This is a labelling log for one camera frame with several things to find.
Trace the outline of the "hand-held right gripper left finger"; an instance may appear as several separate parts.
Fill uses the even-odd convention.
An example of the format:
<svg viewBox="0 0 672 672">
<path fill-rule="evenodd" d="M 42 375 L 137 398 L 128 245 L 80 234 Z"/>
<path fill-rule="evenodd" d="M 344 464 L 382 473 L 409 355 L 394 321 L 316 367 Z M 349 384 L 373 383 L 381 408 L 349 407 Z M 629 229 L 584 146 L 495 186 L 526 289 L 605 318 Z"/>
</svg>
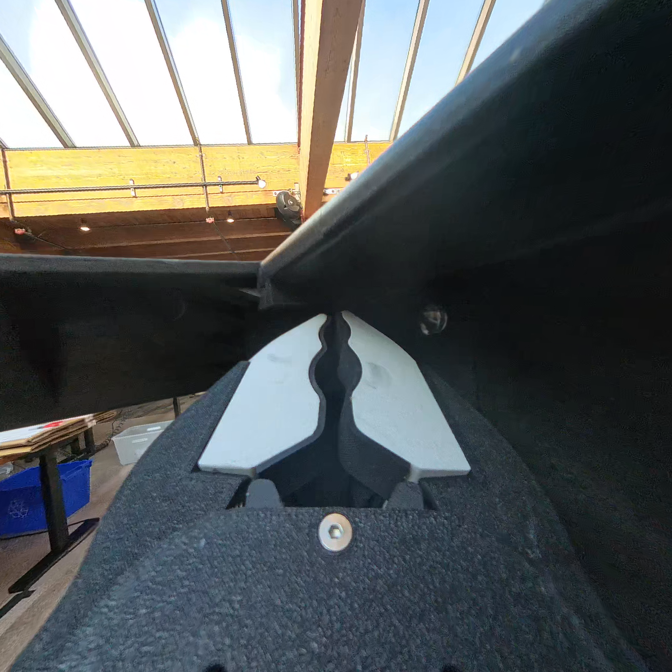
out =
<svg viewBox="0 0 672 672">
<path fill-rule="evenodd" d="M 201 471 L 260 475 L 320 438 L 326 400 L 315 371 L 327 351 L 327 322 L 327 315 L 315 315 L 249 360 L 198 459 Z"/>
</svg>

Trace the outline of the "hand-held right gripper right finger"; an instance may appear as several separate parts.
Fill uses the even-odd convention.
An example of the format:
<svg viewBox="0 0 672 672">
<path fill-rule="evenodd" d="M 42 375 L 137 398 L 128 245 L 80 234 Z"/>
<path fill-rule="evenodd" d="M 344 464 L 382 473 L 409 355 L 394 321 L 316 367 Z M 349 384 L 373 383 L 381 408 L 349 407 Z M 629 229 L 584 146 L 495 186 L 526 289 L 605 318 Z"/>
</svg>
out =
<svg viewBox="0 0 672 672">
<path fill-rule="evenodd" d="M 360 483 L 419 482 L 471 467 L 416 361 L 344 310 L 337 320 L 345 391 L 339 459 Z"/>
</svg>

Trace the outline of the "black plastic box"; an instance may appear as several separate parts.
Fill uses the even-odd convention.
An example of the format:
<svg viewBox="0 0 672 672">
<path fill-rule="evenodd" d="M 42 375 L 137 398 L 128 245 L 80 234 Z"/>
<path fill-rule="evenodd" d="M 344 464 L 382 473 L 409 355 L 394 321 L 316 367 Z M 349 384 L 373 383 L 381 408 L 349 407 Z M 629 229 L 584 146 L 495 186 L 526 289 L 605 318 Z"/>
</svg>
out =
<svg viewBox="0 0 672 672">
<path fill-rule="evenodd" d="M 424 483 L 449 667 L 671 670 L 670 1 L 544 4 L 259 276 L 406 348 L 472 465 Z"/>
</svg>

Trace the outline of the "clear plastic bin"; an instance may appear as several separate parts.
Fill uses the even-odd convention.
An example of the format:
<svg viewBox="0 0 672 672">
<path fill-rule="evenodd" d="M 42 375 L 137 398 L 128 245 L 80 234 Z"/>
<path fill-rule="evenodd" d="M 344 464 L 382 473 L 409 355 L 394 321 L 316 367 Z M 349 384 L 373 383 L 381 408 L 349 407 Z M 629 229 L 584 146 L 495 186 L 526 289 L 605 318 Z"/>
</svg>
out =
<svg viewBox="0 0 672 672">
<path fill-rule="evenodd" d="M 125 429 L 112 438 L 112 442 L 121 466 L 138 462 L 149 446 L 160 436 L 171 421 L 136 425 Z"/>
</svg>

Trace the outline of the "stack of flat cardboard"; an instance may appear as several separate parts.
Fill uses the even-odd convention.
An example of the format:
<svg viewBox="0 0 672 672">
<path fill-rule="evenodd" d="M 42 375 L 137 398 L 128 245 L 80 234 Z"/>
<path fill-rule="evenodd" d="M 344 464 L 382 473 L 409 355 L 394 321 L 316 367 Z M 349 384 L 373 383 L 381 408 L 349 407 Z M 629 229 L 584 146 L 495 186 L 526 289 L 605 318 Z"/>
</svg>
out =
<svg viewBox="0 0 672 672">
<path fill-rule="evenodd" d="M 1 432 L 1 463 L 35 454 L 55 443 L 70 441 L 116 415 L 117 411 L 105 411 Z"/>
</svg>

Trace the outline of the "table with black legs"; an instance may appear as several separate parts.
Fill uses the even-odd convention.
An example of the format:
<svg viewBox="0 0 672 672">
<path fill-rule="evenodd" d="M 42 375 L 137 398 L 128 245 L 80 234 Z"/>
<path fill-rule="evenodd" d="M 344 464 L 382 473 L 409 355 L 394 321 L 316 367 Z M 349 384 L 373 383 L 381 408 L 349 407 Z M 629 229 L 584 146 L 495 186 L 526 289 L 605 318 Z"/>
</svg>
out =
<svg viewBox="0 0 672 672">
<path fill-rule="evenodd" d="M 93 428 L 85 430 L 80 435 L 84 435 L 87 451 L 85 456 L 93 454 L 95 443 L 93 441 Z M 41 449 L 32 455 L 25 455 L 12 461 L 6 461 L 1 465 L 7 465 L 18 459 L 37 459 L 40 469 L 40 483 L 42 498 L 44 501 L 44 510 L 46 514 L 46 531 L 48 534 L 50 551 L 40 559 L 33 567 L 28 569 L 20 578 L 18 578 L 8 589 L 7 592 L 12 598 L 1 607 L 1 616 L 8 614 L 21 600 L 30 597 L 33 594 L 32 587 L 36 584 L 52 567 L 55 566 L 63 557 L 65 557 L 78 543 L 92 533 L 99 524 L 99 518 L 84 519 L 80 525 L 71 532 L 68 517 L 64 508 L 63 490 L 61 476 L 58 471 L 57 451 L 63 446 L 73 442 L 79 443 L 80 435 L 70 441 L 62 441 Z"/>
</svg>

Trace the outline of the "blue recycling bin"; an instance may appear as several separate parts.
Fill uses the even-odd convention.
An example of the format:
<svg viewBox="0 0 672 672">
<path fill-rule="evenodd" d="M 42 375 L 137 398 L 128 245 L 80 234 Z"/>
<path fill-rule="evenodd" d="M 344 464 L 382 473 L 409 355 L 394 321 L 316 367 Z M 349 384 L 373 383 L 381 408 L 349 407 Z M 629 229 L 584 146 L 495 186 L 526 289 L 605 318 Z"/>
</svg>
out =
<svg viewBox="0 0 672 672">
<path fill-rule="evenodd" d="M 58 465 L 66 516 L 77 513 L 90 499 L 92 460 Z M 46 531 L 46 514 L 38 466 L 27 468 L 1 482 L 1 538 Z"/>
</svg>

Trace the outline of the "wooden ceiling beam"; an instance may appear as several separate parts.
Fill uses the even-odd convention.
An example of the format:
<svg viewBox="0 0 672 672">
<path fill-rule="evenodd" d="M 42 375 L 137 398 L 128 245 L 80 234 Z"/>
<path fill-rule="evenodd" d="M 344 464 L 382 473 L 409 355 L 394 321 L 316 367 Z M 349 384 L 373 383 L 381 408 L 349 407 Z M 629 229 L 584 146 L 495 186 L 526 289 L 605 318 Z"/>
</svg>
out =
<svg viewBox="0 0 672 672">
<path fill-rule="evenodd" d="M 301 1 L 298 171 L 302 219 L 321 207 L 363 1 Z"/>
</svg>

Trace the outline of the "black round wall device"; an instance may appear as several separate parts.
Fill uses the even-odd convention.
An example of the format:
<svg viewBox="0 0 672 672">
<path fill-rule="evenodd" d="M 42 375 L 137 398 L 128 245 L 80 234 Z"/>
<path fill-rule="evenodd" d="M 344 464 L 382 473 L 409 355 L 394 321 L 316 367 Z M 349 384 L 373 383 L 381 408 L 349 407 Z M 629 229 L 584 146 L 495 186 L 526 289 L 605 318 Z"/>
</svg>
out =
<svg viewBox="0 0 672 672">
<path fill-rule="evenodd" d="M 281 190 L 275 196 L 275 215 L 291 230 L 296 230 L 302 223 L 302 206 L 290 191 Z"/>
</svg>

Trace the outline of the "wide wooden wall beam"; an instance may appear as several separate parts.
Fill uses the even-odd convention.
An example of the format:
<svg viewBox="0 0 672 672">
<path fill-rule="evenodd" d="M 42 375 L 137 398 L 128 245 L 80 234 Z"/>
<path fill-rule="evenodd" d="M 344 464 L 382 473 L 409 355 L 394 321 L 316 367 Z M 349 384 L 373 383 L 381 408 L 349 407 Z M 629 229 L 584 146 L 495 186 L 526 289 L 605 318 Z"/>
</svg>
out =
<svg viewBox="0 0 672 672">
<path fill-rule="evenodd" d="M 296 145 L 1 151 L 1 253 L 261 261 Z"/>
</svg>

